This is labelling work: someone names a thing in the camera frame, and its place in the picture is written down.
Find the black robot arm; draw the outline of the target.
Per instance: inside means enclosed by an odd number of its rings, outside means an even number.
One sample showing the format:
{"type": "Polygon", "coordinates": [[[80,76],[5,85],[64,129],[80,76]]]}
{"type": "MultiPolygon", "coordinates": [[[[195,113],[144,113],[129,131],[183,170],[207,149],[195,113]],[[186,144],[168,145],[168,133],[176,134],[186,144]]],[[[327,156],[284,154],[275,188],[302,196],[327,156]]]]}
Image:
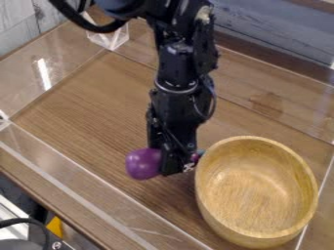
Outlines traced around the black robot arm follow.
{"type": "Polygon", "coordinates": [[[148,92],[147,147],[128,153],[125,169],[136,180],[191,171],[200,153],[196,129],[211,118],[216,94],[210,72],[218,67],[212,4],[210,0],[93,0],[113,18],[96,25],[67,0],[48,0],[83,29],[111,33],[135,18],[152,29],[157,71],[148,92]]]}

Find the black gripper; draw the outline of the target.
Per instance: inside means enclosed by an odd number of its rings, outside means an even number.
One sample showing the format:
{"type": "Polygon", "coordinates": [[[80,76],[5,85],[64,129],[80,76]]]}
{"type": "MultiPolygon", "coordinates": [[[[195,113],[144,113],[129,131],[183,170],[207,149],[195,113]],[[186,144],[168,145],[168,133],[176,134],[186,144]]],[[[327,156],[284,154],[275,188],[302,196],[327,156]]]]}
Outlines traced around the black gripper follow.
{"type": "Polygon", "coordinates": [[[190,172],[195,167],[196,129],[211,118],[216,95],[211,79],[200,79],[187,93],[149,90],[145,113],[147,144],[161,149],[163,176],[190,172]]]}

